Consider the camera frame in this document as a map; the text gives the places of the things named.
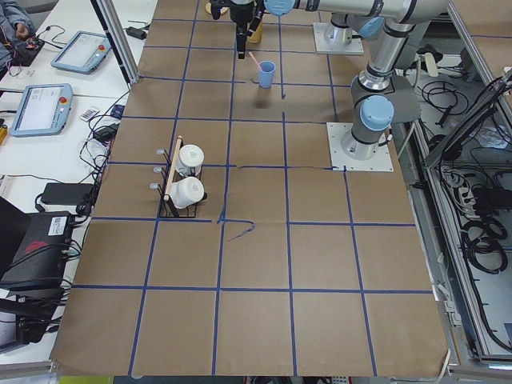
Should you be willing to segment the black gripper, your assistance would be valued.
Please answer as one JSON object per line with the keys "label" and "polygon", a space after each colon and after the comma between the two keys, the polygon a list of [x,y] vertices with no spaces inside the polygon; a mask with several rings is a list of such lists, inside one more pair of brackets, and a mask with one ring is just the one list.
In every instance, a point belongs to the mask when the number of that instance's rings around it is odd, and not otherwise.
{"label": "black gripper", "polygon": [[[264,15],[264,11],[263,10],[256,10],[255,11],[254,17],[253,17],[253,19],[250,22],[249,27],[248,27],[248,35],[249,36],[253,36],[256,33],[256,31],[258,30],[258,28],[259,28],[259,26],[261,24],[263,15]],[[245,58],[245,52],[239,51],[238,52],[238,59],[243,60],[244,58]]]}
{"label": "black gripper", "polygon": [[230,19],[236,24],[237,52],[245,52],[247,37],[253,33],[250,27],[254,19],[255,2],[253,0],[231,0],[229,8]]}

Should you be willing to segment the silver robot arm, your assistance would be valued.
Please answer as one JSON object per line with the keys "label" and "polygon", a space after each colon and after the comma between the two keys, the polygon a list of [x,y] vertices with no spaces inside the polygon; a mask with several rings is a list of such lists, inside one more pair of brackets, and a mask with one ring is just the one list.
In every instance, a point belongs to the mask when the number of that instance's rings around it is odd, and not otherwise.
{"label": "silver robot arm", "polygon": [[212,1],[213,19],[221,8],[230,9],[236,24],[238,57],[246,55],[246,39],[262,21],[265,12],[281,17],[292,10],[316,10],[347,17],[348,27],[364,35],[365,27],[382,28],[378,46],[366,68],[353,80],[354,124],[341,140],[343,151],[351,158],[368,160],[374,156],[382,133],[402,112],[395,94],[386,95],[396,62],[416,25],[428,22],[444,12],[447,1]]}
{"label": "silver robot arm", "polygon": [[376,34],[384,24],[381,16],[331,13],[328,22],[314,22],[313,36],[317,53],[362,55],[362,41]]}

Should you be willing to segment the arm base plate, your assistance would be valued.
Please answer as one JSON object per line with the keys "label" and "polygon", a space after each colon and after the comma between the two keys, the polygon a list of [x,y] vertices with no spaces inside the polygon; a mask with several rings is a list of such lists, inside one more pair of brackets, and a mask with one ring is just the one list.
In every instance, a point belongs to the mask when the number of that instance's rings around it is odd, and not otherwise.
{"label": "arm base plate", "polygon": [[364,54],[362,40],[349,27],[338,28],[331,23],[313,24],[315,49],[318,54],[340,54],[361,56]]}
{"label": "arm base plate", "polygon": [[374,144],[361,144],[352,135],[352,123],[328,122],[331,167],[338,171],[393,172],[385,132]]}

